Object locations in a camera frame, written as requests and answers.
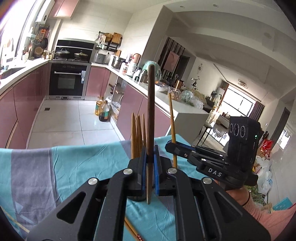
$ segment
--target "blue tablecloth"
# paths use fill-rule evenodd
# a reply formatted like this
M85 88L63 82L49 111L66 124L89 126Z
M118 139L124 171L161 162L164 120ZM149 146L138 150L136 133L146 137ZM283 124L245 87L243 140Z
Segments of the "blue tablecloth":
M161 156L170 136L155 139ZM176 140L188 144L181 136ZM35 150L0 149L0 206L15 230L25 238L58 204L91 177L112 177L127 167L130 141L107 145L59 146ZM195 167L178 157L178 168L201 179ZM172 197L152 195L151 205L127 201L126 216L144 240L176 240ZM123 240L133 238L125 229Z

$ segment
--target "silver screw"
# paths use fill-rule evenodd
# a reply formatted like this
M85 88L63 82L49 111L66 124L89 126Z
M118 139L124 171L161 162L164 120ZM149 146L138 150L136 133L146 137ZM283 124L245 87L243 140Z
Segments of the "silver screw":
M91 178L91 179L89 179L89 185L95 185L95 184L97 184L98 183L98 179L96 179L96 178Z
M177 172L176 168L171 167L171 168L168 169L169 174L175 174L176 172Z
M125 174L125 175L129 175L129 174L132 174L132 173L133 173L133 170L130 169L130 168L126 168L126 169L123 170L123 174Z
M202 180L202 182L203 182L204 184L211 184L211 183L212 183L212 179L209 178L209 177L205 177L205 178Z

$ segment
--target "black wristband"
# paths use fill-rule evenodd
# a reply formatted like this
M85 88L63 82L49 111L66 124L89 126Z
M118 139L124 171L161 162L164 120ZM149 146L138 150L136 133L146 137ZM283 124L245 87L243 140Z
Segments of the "black wristband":
M248 201L249 201L251 194L250 194L250 192L248 192L248 193L249 193L249 198L248 198ZM246 201L243 206L245 206L248 203L248 201Z

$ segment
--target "oven door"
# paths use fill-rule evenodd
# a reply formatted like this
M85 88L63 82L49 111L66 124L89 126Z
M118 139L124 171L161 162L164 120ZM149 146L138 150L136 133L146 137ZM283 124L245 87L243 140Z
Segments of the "oven door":
M82 96L85 70L52 68L49 95Z

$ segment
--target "stool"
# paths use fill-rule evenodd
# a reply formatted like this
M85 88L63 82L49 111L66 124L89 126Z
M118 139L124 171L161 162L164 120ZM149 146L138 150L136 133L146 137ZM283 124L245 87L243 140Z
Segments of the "stool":
M198 146L199 142L201 141L201 139L203 138L203 136L205 135L207 129L208 129L208 128L212 129L212 126L211 126L208 122L205 122L203 126L205 127L205 131L204 131L202 137L200 138L200 140L198 141L197 146ZM205 137L205 139L204 139L204 141L203 141L203 143L202 143L201 145L204 144L206 138L209 136L210 131L208 132L207 136Z

